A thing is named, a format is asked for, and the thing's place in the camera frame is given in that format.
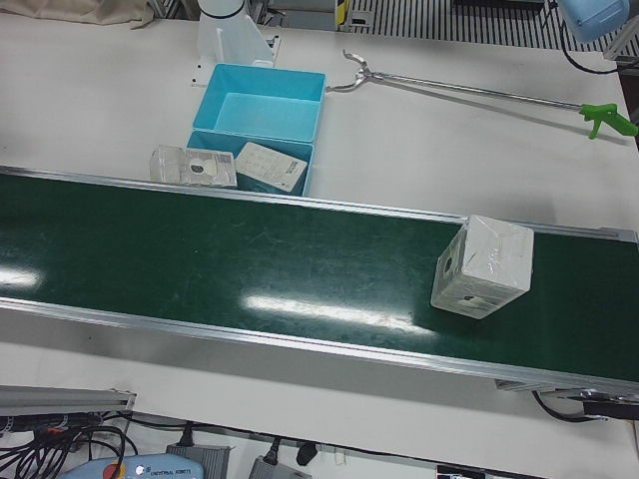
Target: gray connector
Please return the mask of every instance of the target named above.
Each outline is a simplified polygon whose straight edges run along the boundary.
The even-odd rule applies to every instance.
[[[204,467],[205,479],[227,479],[230,447],[224,446],[167,446],[167,453],[186,457]]]
[[[313,477],[284,464],[276,466],[267,464],[264,462],[264,457],[260,456],[253,464],[249,479],[313,479]]]

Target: wire bundle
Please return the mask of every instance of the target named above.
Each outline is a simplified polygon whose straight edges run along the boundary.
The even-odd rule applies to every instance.
[[[93,439],[95,433],[108,433],[118,437],[119,446]],[[74,426],[64,430],[45,429],[35,432],[35,438],[26,444],[0,448],[0,474],[15,465],[14,479],[54,479],[60,473],[67,456],[83,443],[89,444],[89,460],[92,459],[92,444],[109,448],[117,457],[117,467],[111,479],[116,479],[129,442],[137,454],[135,444],[118,427],[105,425]]]

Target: blue plastic bin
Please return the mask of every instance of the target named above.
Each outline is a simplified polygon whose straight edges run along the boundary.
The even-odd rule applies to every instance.
[[[322,73],[218,64],[193,128],[313,143],[324,85]]]
[[[253,142],[263,147],[270,148],[285,155],[290,155],[308,163],[305,175],[296,188],[289,193],[291,196],[300,197],[306,193],[307,182],[309,179],[309,170],[311,169],[311,161],[313,160],[313,145],[308,143],[283,142],[281,140],[272,140],[265,138],[241,137],[238,135],[227,135],[224,133],[198,132],[195,131],[189,138],[187,147],[198,148],[202,150],[219,150],[233,153],[234,157],[240,154],[240,151],[247,142]],[[238,176],[238,186],[242,189],[242,181]],[[257,184],[251,183],[247,190],[259,193],[273,193],[267,189],[260,190]]]

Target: white table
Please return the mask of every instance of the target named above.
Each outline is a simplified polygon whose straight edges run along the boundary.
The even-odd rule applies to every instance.
[[[179,21],[130,31],[0,15],[0,163],[146,179],[158,144],[189,137],[203,94],[190,86],[196,33]],[[623,104],[616,78],[573,71],[557,52],[281,35],[280,67],[330,83],[352,79],[348,48],[388,72]],[[591,142],[569,113],[481,101],[491,109],[377,85],[328,95],[311,196],[639,229],[632,141],[606,131]],[[131,389],[146,412],[545,477],[639,472],[627,424],[566,425],[483,379],[21,313],[1,321],[4,384]]]

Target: white cardboard box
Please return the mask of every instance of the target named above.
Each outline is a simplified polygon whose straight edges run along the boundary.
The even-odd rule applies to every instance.
[[[471,216],[437,260],[430,303],[481,319],[530,289],[534,232]]]

